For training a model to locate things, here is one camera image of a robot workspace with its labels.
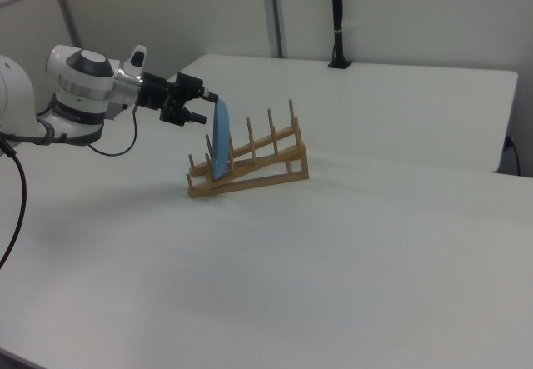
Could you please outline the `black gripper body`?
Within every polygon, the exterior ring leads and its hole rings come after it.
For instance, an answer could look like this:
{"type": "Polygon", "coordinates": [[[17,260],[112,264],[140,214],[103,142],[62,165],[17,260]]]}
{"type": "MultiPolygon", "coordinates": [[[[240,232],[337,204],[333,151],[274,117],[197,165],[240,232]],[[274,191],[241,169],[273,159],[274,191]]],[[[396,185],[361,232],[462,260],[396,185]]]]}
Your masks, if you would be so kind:
{"type": "Polygon", "coordinates": [[[203,80],[178,73],[174,82],[149,72],[142,74],[142,83],[137,105],[154,111],[159,110],[159,119],[174,125],[183,126],[187,121],[185,104],[192,99],[202,98],[203,80]]]}

